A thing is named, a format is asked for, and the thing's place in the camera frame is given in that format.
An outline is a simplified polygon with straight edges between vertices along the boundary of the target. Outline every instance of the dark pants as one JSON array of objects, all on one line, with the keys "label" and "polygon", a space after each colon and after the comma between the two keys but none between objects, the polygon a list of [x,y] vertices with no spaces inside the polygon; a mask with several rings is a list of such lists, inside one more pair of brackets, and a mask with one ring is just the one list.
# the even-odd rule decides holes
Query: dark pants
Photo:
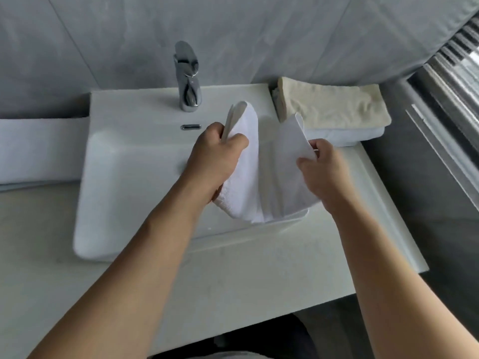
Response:
[{"label": "dark pants", "polygon": [[306,328],[293,314],[165,351],[154,358],[186,359],[222,351],[250,351],[272,359],[319,359]]}]

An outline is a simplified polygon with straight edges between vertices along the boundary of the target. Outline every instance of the hand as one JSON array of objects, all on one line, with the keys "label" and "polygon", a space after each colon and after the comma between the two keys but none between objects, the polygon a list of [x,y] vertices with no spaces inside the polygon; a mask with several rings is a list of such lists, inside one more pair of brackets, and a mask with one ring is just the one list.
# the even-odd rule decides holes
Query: hand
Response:
[{"label": "hand", "polygon": [[296,162],[309,190],[323,201],[329,212],[344,199],[356,199],[348,165],[341,152],[324,139],[310,140],[309,143],[318,158],[300,157]]},{"label": "hand", "polygon": [[210,202],[236,168],[241,152],[248,146],[245,135],[238,133],[221,142],[224,126],[214,122],[198,137],[180,179],[194,181]]}]

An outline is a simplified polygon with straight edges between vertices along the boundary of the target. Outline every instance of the white ceramic sink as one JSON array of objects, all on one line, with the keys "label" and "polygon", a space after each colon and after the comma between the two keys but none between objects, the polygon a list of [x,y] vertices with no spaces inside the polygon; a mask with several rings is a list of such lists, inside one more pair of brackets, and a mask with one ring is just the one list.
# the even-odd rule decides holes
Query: white ceramic sink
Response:
[{"label": "white ceramic sink", "polygon": [[[193,144],[212,122],[224,123],[232,104],[250,102],[259,117],[260,141],[279,124],[268,86],[202,87],[203,103],[186,113],[176,88],[94,92],[91,124],[74,236],[85,259],[112,260],[183,171]],[[200,130],[184,131],[185,124]],[[252,225],[209,204],[200,217],[190,250],[207,249],[281,230],[287,220]]]}]

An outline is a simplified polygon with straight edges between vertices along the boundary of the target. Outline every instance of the person's left hand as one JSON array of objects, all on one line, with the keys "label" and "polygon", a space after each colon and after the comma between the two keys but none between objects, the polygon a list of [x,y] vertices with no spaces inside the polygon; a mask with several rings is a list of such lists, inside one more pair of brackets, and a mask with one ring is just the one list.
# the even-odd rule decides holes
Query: person's left hand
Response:
[{"label": "person's left hand", "polygon": [[248,146],[248,138],[238,133],[221,142],[224,126],[219,122],[209,125],[198,137],[186,168],[180,179],[194,181],[207,193],[208,201],[214,199],[219,188],[236,168],[241,152]]}]

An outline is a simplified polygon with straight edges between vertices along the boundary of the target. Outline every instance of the yellow towel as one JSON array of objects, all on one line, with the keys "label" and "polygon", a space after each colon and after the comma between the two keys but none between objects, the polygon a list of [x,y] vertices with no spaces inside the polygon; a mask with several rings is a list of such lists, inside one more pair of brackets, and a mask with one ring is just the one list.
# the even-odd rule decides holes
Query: yellow towel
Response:
[{"label": "yellow towel", "polygon": [[379,86],[321,86],[281,77],[279,120],[299,112],[306,129],[356,129],[388,126],[391,117]]}]

